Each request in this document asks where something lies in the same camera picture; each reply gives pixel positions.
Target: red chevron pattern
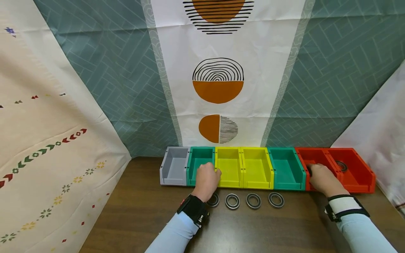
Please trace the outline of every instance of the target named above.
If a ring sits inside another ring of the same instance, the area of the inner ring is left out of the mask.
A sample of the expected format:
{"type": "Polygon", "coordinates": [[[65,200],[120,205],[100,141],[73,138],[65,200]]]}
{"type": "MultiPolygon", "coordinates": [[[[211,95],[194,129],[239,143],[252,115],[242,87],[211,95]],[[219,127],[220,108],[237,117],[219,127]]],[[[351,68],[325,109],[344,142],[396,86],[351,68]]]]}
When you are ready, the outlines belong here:
{"type": "Polygon", "coordinates": [[[87,132],[87,128],[82,128],[79,131],[77,131],[75,134],[70,135],[69,137],[65,137],[63,138],[63,140],[61,142],[57,141],[55,144],[49,144],[46,145],[45,148],[42,148],[36,152],[34,152],[34,154],[25,154],[23,157],[24,159],[22,159],[21,161],[18,162],[17,166],[15,168],[11,169],[11,173],[6,174],[1,180],[0,180],[0,189],[3,188],[6,183],[10,182],[13,179],[13,176],[17,173],[20,172],[20,170],[22,168],[24,168],[27,163],[33,161],[35,158],[44,155],[47,153],[47,151],[51,151],[52,149],[54,149],[54,147],[58,147],[61,145],[61,143],[69,143],[72,140],[76,140],[77,137],[81,136],[82,134],[85,134],[87,132]]]}

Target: light blue sleeve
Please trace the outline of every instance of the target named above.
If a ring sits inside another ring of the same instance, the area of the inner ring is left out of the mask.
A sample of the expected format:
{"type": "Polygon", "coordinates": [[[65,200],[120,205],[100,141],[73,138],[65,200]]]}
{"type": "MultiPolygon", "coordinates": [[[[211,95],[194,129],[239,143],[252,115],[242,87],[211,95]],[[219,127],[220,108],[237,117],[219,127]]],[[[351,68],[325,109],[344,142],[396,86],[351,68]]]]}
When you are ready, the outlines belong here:
{"type": "Polygon", "coordinates": [[[345,215],[337,227],[343,233],[353,253],[396,253],[397,251],[365,215],[345,215]]]}
{"type": "Polygon", "coordinates": [[[198,227],[184,212],[175,214],[145,253],[183,253],[198,227]]]}

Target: metal ring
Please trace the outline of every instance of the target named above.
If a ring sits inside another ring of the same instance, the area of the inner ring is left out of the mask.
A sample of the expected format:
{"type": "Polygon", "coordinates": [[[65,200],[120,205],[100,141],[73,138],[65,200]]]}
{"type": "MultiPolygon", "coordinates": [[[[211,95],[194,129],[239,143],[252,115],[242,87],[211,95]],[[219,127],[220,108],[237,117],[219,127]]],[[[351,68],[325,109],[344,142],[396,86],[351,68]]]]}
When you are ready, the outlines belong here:
{"type": "Polygon", "coordinates": [[[341,161],[335,161],[335,162],[340,167],[341,172],[347,171],[347,165],[344,162],[341,162],[341,161]]]}
{"type": "Polygon", "coordinates": [[[257,210],[260,208],[260,206],[262,205],[262,200],[260,199],[259,195],[257,195],[256,193],[250,193],[246,196],[246,204],[248,207],[250,207],[253,210],[257,210]],[[257,204],[253,205],[252,203],[250,203],[250,199],[254,198],[257,200],[257,204]]]}
{"type": "Polygon", "coordinates": [[[236,194],[230,193],[226,196],[225,198],[225,205],[226,207],[228,207],[229,210],[236,210],[239,208],[239,204],[241,203],[241,201],[239,200],[239,197],[236,194]],[[229,203],[229,200],[233,198],[234,200],[236,200],[236,204],[235,205],[231,205],[229,203]]]}
{"type": "Polygon", "coordinates": [[[214,192],[214,194],[212,194],[211,198],[214,198],[215,200],[211,202],[210,201],[211,199],[209,199],[207,201],[207,205],[210,207],[216,207],[220,203],[220,197],[218,196],[218,194],[216,192],[214,192]]]}
{"type": "Polygon", "coordinates": [[[269,203],[270,203],[270,205],[272,205],[275,208],[281,208],[281,207],[284,206],[284,198],[283,198],[283,196],[281,196],[281,194],[279,194],[277,192],[272,192],[272,193],[269,194],[269,203]],[[273,197],[278,198],[280,200],[280,204],[276,204],[272,200],[273,197]]]}

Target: yellow storage bin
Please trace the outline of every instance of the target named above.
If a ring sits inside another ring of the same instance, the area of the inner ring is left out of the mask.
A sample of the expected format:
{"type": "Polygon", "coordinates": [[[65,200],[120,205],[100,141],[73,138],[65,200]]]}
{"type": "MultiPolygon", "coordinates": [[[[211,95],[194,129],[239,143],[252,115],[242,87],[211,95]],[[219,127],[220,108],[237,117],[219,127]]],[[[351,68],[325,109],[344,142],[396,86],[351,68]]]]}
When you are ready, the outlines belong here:
{"type": "Polygon", "coordinates": [[[273,189],[274,171],[267,148],[241,147],[243,187],[273,189]]]}
{"type": "Polygon", "coordinates": [[[219,187],[243,188],[241,149],[236,147],[215,148],[215,171],[222,172],[219,187]]]}

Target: circle design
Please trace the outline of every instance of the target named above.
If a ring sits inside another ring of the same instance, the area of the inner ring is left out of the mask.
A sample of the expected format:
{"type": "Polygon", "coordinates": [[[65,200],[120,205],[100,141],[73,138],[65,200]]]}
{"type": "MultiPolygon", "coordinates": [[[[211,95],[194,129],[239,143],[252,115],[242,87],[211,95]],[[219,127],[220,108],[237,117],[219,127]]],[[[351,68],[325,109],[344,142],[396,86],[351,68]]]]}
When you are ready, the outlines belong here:
{"type": "Polygon", "coordinates": [[[205,34],[232,34],[249,18],[254,1],[192,0],[184,1],[186,15],[197,30],[205,34]]]}
{"type": "Polygon", "coordinates": [[[193,72],[193,86],[200,98],[214,104],[231,101],[242,90],[243,68],[228,58],[200,62],[193,72]]]}
{"type": "Polygon", "coordinates": [[[236,194],[230,193],[230,194],[228,194],[228,195],[226,196],[226,198],[225,198],[225,205],[226,205],[226,207],[228,207],[229,210],[236,210],[236,209],[238,209],[240,203],[241,203],[241,201],[239,200],[239,197],[238,197],[236,194]],[[229,203],[229,200],[230,200],[231,198],[234,199],[234,200],[236,200],[236,204],[235,204],[235,205],[231,205],[231,204],[229,203]]]}
{"type": "Polygon", "coordinates": [[[341,162],[341,161],[335,161],[335,162],[340,167],[341,172],[347,171],[347,165],[344,162],[341,162]]]}
{"type": "Polygon", "coordinates": [[[279,194],[279,193],[277,193],[277,192],[272,192],[272,193],[270,193],[268,199],[269,199],[270,205],[272,205],[272,206],[275,207],[275,208],[281,208],[281,207],[284,206],[284,198],[283,198],[283,196],[282,196],[281,194],[279,194]],[[279,204],[276,204],[276,203],[272,200],[273,197],[278,198],[278,199],[280,200],[280,203],[279,203],[279,204]]]}
{"type": "Polygon", "coordinates": [[[246,204],[248,207],[250,207],[253,210],[257,210],[260,208],[260,206],[262,205],[262,200],[260,199],[259,195],[257,195],[256,193],[250,193],[246,196],[246,204]],[[254,198],[257,200],[257,204],[254,205],[250,202],[250,199],[254,198]]]}
{"type": "Polygon", "coordinates": [[[203,117],[198,125],[198,130],[210,142],[220,144],[228,143],[238,135],[238,125],[219,114],[203,117]]]}
{"type": "Polygon", "coordinates": [[[214,194],[212,194],[211,199],[209,199],[207,201],[207,205],[209,207],[216,207],[218,206],[218,204],[220,203],[220,197],[218,196],[218,194],[216,192],[214,192],[214,194]]]}

